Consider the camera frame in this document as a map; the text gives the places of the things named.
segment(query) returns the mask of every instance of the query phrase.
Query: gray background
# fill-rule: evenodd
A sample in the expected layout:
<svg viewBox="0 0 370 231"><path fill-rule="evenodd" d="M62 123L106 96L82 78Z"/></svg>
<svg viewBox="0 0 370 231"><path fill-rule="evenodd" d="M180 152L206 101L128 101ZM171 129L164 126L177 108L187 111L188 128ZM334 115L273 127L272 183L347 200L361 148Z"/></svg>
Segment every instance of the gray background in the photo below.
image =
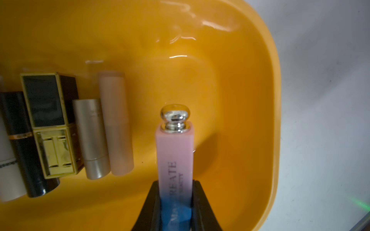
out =
<svg viewBox="0 0 370 231"><path fill-rule="evenodd" d="M370 204L370 0L247 0L282 70L279 186L262 231L348 231Z"/></svg>

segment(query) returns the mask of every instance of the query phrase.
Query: pink lip gloss tube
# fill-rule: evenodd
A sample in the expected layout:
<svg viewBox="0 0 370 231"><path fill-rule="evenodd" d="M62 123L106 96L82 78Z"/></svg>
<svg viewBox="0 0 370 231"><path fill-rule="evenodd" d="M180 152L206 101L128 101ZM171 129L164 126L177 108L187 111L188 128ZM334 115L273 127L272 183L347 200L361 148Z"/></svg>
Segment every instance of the pink lip gloss tube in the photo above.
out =
<svg viewBox="0 0 370 231"><path fill-rule="evenodd" d="M194 127L189 116L185 105L167 105L161 110L165 123L155 133L163 231L190 229Z"/></svg>
<svg viewBox="0 0 370 231"><path fill-rule="evenodd" d="M134 169L124 74L99 72L99 91L112 174L122 176Z"/></svg>

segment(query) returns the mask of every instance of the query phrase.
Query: yellow plastic tub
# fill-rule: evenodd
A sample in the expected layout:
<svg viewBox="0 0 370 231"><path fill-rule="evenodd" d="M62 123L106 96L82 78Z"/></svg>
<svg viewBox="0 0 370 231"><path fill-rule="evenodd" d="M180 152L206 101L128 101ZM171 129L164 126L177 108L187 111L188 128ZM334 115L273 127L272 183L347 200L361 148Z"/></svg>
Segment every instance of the yellow plastic tub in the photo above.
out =
<svg viewBox="0 0 370 231"><path fill-rule="evenodd" d="M134 170L61 178L54 191L0 204L1 230L130 230L157 179L160 109L181 103L196 128L194 179L227 231L258 230L274 201L280 67L267 27L242 0L1 2L0 75L77 76L98 98L97 71L127 77Z"/></svg>

